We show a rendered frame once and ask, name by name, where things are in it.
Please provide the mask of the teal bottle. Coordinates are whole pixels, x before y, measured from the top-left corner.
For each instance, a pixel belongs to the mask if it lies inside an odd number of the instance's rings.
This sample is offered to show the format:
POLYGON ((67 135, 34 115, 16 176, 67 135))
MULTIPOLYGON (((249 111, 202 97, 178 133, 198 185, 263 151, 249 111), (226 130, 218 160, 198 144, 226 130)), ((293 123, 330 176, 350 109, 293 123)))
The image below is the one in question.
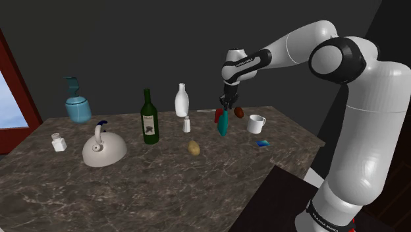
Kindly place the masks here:
POLYGON ((222 114, 220 114, 219 116, 217 129, 221 136, 225 136, 227 134, 227 128, 228 128, 228 112, 227 110, 224 109, 222 110, 222 114))

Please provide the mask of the white mug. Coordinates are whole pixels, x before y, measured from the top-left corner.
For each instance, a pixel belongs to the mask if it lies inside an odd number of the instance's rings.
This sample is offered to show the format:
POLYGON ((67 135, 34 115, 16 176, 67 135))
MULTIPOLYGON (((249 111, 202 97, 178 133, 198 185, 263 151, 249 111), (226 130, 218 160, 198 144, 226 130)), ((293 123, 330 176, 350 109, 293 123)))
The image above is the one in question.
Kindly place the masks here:
POLYGON ((266 118, 260 115, 249 116, 247 131, 252 134, 259 134, 266 122, 266 118))

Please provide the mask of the white bottle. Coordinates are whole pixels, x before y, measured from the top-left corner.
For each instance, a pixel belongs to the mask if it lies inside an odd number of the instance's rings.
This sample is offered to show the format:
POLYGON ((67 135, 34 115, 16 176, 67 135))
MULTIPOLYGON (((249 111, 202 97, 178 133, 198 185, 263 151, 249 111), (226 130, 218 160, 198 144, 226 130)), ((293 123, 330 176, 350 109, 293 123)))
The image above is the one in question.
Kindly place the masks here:
POLYGON ((185 84, 180 83, 178 92, 175 96, 175 113, 178 117, 185 117, 188 115, 189 98, 185 90, 185 84))

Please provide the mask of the tan potato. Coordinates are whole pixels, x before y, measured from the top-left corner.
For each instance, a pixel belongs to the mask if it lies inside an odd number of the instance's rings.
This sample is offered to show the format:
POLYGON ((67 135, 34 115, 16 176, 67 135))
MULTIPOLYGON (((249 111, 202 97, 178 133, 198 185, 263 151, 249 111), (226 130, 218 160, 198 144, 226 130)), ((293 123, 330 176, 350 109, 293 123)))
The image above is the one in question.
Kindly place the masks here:
POLYGON ((193 156, 198 156, 200 154, 200 147, 197 142, 191 140, 188 143, 188 151, 193 155, 193 156))

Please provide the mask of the green wine bottle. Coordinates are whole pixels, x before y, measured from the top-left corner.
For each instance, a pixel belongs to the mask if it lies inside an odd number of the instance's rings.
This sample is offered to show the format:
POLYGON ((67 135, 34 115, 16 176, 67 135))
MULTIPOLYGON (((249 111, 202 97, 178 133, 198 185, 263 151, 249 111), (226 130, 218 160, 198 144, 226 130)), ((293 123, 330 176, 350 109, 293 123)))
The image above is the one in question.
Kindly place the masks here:
POLYGON ((159 142, 157 109, 151 102, 150 89, 144 89, 144 105, 140 110, 142 132, 146 144, 159 142))

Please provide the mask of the dark robot stand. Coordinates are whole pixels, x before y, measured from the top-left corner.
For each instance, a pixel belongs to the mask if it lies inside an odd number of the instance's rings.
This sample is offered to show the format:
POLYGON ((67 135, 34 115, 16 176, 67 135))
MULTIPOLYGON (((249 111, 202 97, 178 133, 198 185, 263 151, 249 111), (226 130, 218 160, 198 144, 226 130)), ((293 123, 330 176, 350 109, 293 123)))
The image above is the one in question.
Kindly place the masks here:
POLYGON ((316 192, 313 185, 275 166, 228 232, 297 232, 294 219, 316 192))

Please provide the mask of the white kettle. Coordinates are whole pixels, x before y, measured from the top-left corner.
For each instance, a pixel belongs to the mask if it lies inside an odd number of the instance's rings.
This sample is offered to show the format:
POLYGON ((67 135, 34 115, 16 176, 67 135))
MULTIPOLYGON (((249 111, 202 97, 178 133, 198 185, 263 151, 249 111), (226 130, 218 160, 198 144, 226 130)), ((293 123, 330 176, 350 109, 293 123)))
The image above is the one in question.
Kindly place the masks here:
POLYGON ((121 160, 127 153, 124 139, 113 133, 102 131, 107 121, 100 121, 94 135, 87 140, 82 149, 84 163, 90 167, 105 167, 121 160))

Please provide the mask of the blue soap dispenser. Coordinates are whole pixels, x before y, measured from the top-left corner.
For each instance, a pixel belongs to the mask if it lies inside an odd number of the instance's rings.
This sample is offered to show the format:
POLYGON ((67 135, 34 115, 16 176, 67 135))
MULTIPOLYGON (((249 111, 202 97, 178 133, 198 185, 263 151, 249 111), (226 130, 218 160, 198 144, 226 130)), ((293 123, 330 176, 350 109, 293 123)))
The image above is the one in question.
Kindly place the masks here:
POLYGON ((89 101, 79 96, 77 91, 79 85, 76 77, 65 77, 68 82, 68 93, 70 97, 65 102, 68 117, 74 123, 85 123, 91 119, 92 113, 89 101))

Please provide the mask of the white square shaker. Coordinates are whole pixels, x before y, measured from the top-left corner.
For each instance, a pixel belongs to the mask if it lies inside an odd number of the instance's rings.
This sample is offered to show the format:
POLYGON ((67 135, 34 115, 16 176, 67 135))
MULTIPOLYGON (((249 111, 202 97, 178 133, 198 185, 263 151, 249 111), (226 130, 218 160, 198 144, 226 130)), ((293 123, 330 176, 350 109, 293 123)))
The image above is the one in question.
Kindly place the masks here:
POLYGON ((53 133, 51 137, 53 139, 52 145, 56 152, 62 152, 66 150, 67 144, 65 142, 65 139, 61 137, 59 133, 53 133))

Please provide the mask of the red framed window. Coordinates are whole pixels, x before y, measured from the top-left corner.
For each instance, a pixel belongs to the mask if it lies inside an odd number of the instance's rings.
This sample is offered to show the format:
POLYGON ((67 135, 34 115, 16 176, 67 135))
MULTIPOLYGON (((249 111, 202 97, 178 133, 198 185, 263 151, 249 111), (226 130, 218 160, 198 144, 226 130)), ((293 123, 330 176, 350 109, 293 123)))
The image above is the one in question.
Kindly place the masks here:
POLYGON ((42 119, 0 30, 0 155, 16 148, 42 119))

